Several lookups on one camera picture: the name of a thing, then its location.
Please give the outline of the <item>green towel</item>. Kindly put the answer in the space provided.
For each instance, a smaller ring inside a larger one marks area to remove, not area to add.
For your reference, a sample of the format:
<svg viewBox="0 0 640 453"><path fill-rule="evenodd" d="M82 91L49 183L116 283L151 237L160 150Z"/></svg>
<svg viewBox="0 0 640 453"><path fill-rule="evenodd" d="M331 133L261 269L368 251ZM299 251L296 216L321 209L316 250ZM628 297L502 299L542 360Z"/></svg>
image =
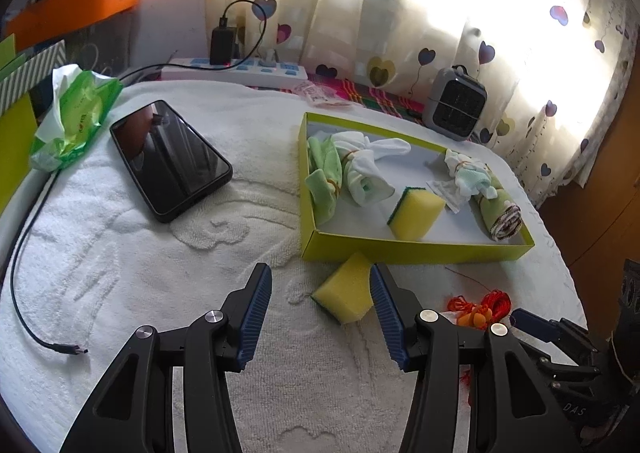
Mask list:
<svg viewBox="0 0 640 453"><path fill-rule="evenodd" d="M489 173L491 186L496 190L497 196L492 199L482 194L474 197L477 206L480 207L484 225L489 236L496 242L510 239L521 230L523 223L520 206L514 202L512 196L502 186L498 178Z"/></svg>

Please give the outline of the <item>white mint cloth bundle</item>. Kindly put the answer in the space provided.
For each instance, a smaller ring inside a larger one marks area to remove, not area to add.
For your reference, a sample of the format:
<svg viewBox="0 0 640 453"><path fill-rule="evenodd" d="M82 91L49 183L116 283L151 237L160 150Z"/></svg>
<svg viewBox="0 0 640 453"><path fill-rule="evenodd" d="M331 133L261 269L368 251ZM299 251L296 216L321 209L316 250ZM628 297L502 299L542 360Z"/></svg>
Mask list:
<svg viewBox="0 0 640 453"><path fill-rule="evenodd" d="M483 161L455 150L446 150L445 164L457 192L466 199L477 195L489 200L498 197L495 177Z"/></svg>

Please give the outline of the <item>white paper packet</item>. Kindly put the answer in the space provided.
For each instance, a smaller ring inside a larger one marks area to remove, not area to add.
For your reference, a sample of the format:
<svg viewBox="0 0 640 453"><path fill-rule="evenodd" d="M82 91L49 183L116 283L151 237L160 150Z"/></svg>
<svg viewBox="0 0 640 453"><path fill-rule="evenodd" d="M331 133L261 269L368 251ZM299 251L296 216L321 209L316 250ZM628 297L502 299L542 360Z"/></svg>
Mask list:
<svg viewBox="0 0 640 453"><path fill-rule="evenodd" d="M432 193L439 196L453 213L458 213L470 200L469 196L460 192L454 180L427 181L426 186Z"/></svg>

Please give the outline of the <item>yellow green sponge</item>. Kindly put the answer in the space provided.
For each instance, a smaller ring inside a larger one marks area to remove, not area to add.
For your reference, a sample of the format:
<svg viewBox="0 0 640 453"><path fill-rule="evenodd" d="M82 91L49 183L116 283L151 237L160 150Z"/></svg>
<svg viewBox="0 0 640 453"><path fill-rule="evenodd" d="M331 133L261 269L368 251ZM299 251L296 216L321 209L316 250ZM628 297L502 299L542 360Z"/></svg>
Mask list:
<svg viewBox="0 0 640 453"><path fill-rule="evenodd" d="M341 325L360 321L372 308L372 262L356 253L344 262L312 294L314 300Z"/></svg>
<svg viewBox="0 0 640 453"><path fill-rule="evenodd" d="M406 187L387 221L400 241L420 241L437 220L446 204L423 187Z"/></svg>

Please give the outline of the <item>green cloth bundle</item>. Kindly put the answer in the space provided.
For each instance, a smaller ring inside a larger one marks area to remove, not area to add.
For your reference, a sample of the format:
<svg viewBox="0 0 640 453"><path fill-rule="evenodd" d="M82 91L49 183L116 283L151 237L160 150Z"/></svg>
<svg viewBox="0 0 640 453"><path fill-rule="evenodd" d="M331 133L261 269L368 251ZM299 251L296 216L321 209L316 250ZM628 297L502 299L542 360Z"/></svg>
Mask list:
<svg viewBox="0 0 640 453"><path fill-rule="evenodd" d="M309 174L305 185L314 205L314 220L320 225L334 216L342 191L343 167L337 148L329 136L323 140L311 136L307 139L307 150Z"/></svg>

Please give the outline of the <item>orange red tassel ornament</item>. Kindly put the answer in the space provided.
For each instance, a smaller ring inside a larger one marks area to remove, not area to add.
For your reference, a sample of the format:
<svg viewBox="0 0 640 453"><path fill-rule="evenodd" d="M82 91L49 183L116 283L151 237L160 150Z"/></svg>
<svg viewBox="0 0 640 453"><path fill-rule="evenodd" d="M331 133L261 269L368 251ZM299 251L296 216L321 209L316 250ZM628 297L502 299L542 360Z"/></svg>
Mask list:
<svg viewBox="0 0 640 453"><path fill-rule="evenodd" d="M484 283L475 280L474 277L455 269L449 267L444 267L444 269L457 275L457 277L471 281L485 291L484 297L479 303L473 303L463 295L450 297L446 301L445 311L452 314L454 324L467 329L486 331L486 329L490 329L492 324L501 323L511 313L512 301L505 291L489 289Z"/></svg>

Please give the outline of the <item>white towel cover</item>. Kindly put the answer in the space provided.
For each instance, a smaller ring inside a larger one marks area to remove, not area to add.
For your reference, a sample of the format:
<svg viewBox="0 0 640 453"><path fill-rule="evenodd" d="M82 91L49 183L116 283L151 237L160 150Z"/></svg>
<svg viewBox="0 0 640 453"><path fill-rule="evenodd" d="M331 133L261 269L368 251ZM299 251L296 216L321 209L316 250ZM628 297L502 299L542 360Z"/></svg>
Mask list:
<svg viewBox="0 0 640 453"><path fill-rule="evenodd" d="M228 386L247 452L393 452L414 378L374 314L336 324L311 299L333 272L300 259L297 135L307 103L228 83L146 82L112 117L165 100L233 166L232 181L157 222L107 131L52 188L1 295L1 393L26 435L58 451L96 382L141 325L218 308L258 262L272 296L253 361Z"/></svg>

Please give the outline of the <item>yellow-green shallow box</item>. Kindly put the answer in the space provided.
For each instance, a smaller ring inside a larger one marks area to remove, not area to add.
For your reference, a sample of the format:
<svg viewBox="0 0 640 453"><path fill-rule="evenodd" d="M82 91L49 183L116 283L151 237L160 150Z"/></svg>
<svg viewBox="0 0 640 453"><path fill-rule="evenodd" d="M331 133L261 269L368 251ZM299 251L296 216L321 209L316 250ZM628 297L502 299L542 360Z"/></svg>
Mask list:
<svg viewBox="0 0 640 453"><path fill-rule="evenodd" d="M307 261L360 253L392 265L516 260L534 245L497 179L458 210L454 150L381 127L308 112L300 125L300 240Z"/></svg>

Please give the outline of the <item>black smartphone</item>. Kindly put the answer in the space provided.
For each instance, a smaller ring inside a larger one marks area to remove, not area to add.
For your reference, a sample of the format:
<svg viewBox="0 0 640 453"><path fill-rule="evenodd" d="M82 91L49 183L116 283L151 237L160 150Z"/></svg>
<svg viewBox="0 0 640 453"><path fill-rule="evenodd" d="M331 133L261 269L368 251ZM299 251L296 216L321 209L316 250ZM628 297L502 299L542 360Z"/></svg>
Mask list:
<svg viewBox="0 0 640 453"><path fill-rule="evenodd" d="M115 121L110 133L157 221L175 220L232 179L228 159L164 100Z"/></svg>

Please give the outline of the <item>grey portable fan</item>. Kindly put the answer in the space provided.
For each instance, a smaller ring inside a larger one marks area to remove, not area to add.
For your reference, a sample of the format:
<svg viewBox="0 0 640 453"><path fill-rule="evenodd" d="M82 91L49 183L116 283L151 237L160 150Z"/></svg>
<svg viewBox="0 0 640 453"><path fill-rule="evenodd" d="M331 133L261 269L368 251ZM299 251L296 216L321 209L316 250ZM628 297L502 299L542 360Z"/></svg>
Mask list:
<svg viewBox="0 0 640 453"><path fill-rule="evenodd" d="M463 65L441 69L423 109L427 128L454 141L469 139L487 101L485 87Z"/></svg>

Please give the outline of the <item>heart pattern curtain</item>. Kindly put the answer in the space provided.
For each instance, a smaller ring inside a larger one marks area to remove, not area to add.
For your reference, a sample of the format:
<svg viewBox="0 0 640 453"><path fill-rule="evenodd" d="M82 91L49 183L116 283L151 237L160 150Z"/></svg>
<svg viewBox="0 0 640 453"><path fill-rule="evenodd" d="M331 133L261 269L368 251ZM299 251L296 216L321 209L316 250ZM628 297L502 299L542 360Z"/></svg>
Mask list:
<svg viewBox="0 0 640 453"><path fill-rule="evenodd" d="M486 89L473 130L532 202L585 184L630 79L631 0L205 0L240 49L425 103L442 69Z"/></svg>

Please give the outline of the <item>green tissue pack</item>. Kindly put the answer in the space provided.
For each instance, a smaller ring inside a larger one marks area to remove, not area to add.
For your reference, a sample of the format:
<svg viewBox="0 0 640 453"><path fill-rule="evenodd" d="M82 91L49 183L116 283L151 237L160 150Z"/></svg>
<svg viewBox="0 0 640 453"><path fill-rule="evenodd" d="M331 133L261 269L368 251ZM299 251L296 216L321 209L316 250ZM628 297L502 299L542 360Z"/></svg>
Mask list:
<svg viewBox="0 0 640 453"><path fill-rule="evenodd" d="M70 167L89 150L122 92L122 83L70 64L52 72L52 88L51 107L29 153L29 167L43 172Z"/></svg>

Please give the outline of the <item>white power strip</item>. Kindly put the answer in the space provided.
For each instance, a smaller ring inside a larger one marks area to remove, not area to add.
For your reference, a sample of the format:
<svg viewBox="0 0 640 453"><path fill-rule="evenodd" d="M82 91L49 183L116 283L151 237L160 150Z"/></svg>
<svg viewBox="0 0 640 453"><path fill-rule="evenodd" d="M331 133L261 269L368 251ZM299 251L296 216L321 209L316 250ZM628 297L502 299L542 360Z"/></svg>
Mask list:
<svg viewBox="0 0 640 453"><path fill-rule="evenodd" d="M302 66L293 63L266 66L258 58L251 58L232 69L212 66L207 57L173 58L170 62L171 65L160 72L161 80L212 80L276 90L292 90L308 80Z"/></svg>

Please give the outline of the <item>black charger adapter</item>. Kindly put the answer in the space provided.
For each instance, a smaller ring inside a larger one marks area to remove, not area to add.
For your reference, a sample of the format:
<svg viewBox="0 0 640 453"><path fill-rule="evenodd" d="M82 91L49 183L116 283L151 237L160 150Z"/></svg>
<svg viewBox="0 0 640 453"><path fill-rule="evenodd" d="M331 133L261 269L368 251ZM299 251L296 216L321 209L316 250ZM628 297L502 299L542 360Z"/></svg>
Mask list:
<svg viewBox="0 0 640 453"><path fill-rule="evenodd" d="M228 25L228 18L222 16L210 36L209 64L229 66L233 57L234 44L235 29Z"/></svg>

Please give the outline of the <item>orange tray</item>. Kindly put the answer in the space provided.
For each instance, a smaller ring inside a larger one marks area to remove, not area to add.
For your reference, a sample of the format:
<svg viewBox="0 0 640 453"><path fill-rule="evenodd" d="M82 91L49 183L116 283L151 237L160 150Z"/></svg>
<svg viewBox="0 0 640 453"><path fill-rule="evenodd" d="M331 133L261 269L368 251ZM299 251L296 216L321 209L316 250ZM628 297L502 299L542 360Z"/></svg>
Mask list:
<svg viewBox="0 0 640 453"><path fill-rule="evenodd" d="M139 0L40 0L6 23L6 35L23 51L132 9Z"/></svg>

